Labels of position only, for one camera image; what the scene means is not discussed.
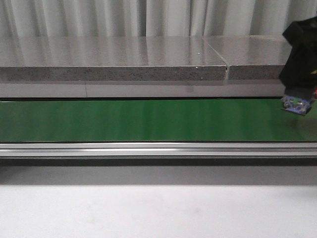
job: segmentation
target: green conveyor belt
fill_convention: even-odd
[[[0,103],[0,142],[317,141],[317,109],[279,99],[17,101]]]

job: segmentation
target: aluminum rail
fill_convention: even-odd
[[[0,158],[56,157],[208,157],[208,158],[317,158],[314,142],[245,143],[8,143],[0,144]]]

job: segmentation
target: white curtain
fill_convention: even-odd
[[[5,36],[280,34],[317,0],[0,0]]]

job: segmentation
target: granite slab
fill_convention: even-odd
[[[0,82],[223,80],[201,37],[0,39]]]
[[[278,79],[291,47],[282,36],[203,37],[226,62],[227,79]]]

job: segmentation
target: white floor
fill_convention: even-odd
[[[2,167],[0,238],[315,238],[317,167]]]

